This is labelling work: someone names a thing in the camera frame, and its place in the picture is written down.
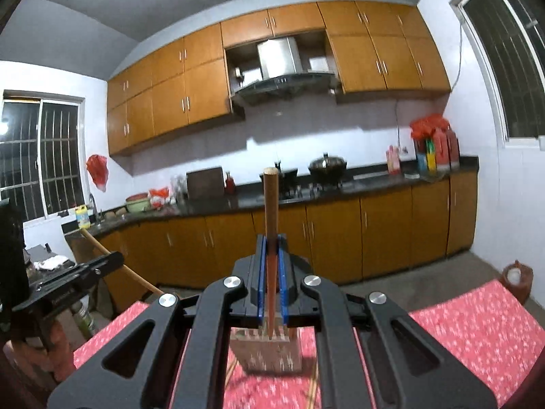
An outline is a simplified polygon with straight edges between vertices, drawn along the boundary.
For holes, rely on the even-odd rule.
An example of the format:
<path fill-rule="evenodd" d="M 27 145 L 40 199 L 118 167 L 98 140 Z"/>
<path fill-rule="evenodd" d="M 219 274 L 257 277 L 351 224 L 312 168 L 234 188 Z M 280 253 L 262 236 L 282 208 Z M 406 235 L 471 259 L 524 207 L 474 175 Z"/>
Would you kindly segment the dark cutting board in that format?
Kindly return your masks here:
<path fill-rule="evenodd" d="M 187 173 L 188 198 L 220 198 L 224 195 L 223 168 L 213 167 Z"/>

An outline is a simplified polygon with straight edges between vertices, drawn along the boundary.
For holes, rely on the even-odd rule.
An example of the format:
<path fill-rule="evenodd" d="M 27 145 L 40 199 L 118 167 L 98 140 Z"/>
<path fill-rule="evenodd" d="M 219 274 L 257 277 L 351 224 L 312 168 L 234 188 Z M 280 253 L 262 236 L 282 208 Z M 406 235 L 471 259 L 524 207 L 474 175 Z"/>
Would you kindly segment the red bag on counter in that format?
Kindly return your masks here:
<path fill-rule="evenodd" d="M 168 186 L 151 188 L 149 190 L 150 205 L 153 209 L 160 209 L 169 203 L 170 190 Z"/>

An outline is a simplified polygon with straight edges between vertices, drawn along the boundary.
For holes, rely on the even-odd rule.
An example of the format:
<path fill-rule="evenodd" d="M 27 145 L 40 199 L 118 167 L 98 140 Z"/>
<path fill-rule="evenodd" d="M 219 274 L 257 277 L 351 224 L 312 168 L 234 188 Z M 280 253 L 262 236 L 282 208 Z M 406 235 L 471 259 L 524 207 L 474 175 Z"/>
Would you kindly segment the wooden cabinets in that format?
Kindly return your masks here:
<path fill-rule="evenodd" d="M 311 201 L 279 212 L 289 251 L 337 284 L 415 268 L 472 246 L 478 173 L 451 173 L 414 186 L 374 187 L 363 196 Z M 203 289 L 254 253 L 262 210 L 147 221 L 99 238 L 155 285 Z"/>
<path fill-rule="evenodd" d="M 240 118 L 272 97 L 329 91 L 430 97 L 451 84 L 413 5 L 333 0 L 261 9 L 191 32 L 107 87 L 111 155 Z"/>

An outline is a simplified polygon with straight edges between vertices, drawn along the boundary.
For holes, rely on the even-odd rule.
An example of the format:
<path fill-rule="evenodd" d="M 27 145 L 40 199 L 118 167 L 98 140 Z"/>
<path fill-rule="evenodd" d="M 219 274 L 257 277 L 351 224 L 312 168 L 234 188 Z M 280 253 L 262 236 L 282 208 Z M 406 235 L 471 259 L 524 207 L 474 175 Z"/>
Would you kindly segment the steel range hood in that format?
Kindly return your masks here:
<path fill-rule="evenodd" d="M 252 106 L 306 93 L 336 95 L 341 89 L 325 31 L 260 40 L 226 51 L 231 101 Z"/>

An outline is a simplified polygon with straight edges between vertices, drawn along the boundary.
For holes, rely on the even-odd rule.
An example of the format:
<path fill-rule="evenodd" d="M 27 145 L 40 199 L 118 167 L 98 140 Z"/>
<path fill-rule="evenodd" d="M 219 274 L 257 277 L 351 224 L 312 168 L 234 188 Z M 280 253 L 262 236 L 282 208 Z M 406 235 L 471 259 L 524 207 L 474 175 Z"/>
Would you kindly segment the green basin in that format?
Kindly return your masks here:
<path fill-rule="evenodd" d="M 147 192 L 144 192 L 127 197 L 125 206 L 129 213 L 149 211 L 149 209 L 151 208 L 149 194 Z"/>

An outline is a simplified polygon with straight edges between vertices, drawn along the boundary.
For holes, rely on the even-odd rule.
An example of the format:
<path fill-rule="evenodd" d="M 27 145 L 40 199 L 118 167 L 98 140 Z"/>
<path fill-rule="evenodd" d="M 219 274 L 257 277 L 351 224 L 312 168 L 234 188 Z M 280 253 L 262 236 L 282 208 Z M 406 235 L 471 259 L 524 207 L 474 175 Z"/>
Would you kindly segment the right window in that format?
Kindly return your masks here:
<path fill-rule="evenodd" d="M 452 0 L 479 50 L 502 141 L 544 140 L 544 0 Z"/>

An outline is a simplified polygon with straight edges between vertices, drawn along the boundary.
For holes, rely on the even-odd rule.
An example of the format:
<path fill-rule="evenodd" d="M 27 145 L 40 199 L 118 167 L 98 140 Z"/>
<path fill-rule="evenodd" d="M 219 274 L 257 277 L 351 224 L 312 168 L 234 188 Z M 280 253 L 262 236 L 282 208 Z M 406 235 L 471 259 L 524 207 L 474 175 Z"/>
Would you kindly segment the pink bottle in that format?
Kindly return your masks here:
<path fill-rule="evenodd" d="M 399 148 L 390 146 L 386 151 L 387 168 L 390 175 L 401 173 L 401 161 L 399 156 Z"/>

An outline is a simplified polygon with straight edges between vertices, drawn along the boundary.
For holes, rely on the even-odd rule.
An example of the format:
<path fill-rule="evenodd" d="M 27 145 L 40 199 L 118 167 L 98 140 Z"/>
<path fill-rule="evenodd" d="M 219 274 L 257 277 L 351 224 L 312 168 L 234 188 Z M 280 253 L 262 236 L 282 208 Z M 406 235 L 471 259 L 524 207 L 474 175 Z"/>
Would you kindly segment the black wok with lid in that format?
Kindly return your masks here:
<path fill-rule="evenodd" d="M 330 156 L 327 152 L 309 164 L 309 173 L 315 184 L 339 186 L 345 175 L 347 161 L 342 157 Z"/>

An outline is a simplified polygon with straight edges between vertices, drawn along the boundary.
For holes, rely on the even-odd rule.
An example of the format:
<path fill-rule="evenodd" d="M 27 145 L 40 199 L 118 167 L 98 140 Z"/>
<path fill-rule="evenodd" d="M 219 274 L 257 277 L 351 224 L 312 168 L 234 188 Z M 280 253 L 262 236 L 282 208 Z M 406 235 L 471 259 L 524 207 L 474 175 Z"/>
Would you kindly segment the red plastic bag on wall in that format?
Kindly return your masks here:
<path fill-rule="evenodd" d="M 107 158 L 99 154 L 92 154 L 86 161 L 86 168 L 97 189 L 105 192 L 109 177 Z"/>

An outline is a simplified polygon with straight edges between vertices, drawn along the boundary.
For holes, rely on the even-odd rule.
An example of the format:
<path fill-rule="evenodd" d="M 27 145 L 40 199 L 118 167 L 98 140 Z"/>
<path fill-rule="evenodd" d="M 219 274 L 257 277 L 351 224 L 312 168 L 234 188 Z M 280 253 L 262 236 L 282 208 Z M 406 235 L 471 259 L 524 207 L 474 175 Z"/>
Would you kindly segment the red sauce bottle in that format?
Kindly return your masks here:
<path fill-rule="evenodd" d="M 226 172 L 226 178 L 225 178 L 225 187 L 224 191 L 226 195 L 235 195 L 236 194 L 236 183 L 235 180 L 232 178 L 231 174 L 229 172 Z"/>

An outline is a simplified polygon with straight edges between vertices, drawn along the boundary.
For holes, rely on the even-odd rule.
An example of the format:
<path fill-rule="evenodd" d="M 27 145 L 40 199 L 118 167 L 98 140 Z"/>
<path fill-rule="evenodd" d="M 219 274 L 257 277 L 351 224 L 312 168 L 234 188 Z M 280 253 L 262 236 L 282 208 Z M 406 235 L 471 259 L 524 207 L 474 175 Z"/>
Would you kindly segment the upper wooden cabinets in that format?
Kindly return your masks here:
<path fill-rule="evenodd" d="M 329 91 L 430 97 L 451 84 L 413 5 L 333 0 L 261 9 L 191 32 L 107 87 L 111 155 L 240 118 L 272 97 Z"/>

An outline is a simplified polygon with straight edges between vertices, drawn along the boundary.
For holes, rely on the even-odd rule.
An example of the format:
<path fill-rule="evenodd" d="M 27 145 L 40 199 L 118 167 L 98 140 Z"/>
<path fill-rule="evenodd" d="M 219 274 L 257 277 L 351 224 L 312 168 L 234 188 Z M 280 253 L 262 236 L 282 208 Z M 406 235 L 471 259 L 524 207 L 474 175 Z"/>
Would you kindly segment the left window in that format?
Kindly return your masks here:
<path fill-rule="evenodd" d="M 32 222 L 85 203 L 79 106 L 7 98 L 1 109 L 1 198 Z"/>

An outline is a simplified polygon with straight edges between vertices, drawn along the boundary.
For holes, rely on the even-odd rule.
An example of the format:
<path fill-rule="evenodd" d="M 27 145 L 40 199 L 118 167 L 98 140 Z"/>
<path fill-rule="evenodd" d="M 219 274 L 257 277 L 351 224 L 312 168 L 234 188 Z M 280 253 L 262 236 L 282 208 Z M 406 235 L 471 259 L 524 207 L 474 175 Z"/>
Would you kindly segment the brown jar on floor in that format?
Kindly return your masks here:
<path fill-rule="evenodd" d="M 500 282 L 521 305 L 524 305 L 530 297 L 533 279 L 533 270 L 515 260 L 503 269 Z"/>

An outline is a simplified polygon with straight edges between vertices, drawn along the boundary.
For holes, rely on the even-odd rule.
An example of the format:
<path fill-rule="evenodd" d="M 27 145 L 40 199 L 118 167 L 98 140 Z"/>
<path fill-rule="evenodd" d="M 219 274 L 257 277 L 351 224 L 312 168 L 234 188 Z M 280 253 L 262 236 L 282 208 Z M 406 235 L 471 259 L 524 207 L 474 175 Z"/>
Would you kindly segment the red floral tablecloth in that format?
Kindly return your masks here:
<path fill-rule="evenodd" d="M 131 306 L 121 318 L 123 328 L 148 306 Z M 543 406 L 543 328 L 498 281 L 408 314 L 489 387 L 496 408 Z M 309 381 L 314 364 L 318 364 L 316 337 L 313 328 L 294 328 L 298 331 L 302 371 L 252 375 L 238 363 L 228 386 L 224 386 L 220 408 L 306 408 Z M 325 408 L 320 376 L 316 407 Z"/>

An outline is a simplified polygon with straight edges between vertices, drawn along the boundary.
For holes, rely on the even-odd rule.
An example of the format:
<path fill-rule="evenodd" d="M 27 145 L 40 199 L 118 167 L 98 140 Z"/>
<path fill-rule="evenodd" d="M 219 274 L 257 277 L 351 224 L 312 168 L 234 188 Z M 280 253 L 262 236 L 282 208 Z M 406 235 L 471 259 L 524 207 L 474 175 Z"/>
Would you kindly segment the beige perforated utensil holder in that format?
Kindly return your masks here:
<path fill-rule="evenodd" d="M 302 353 L 295 328 L 276 326 L 272 337 L 267 329 L 233 328 L 230 349 L 248 374 L 292 375 L 302 371 Z"/>

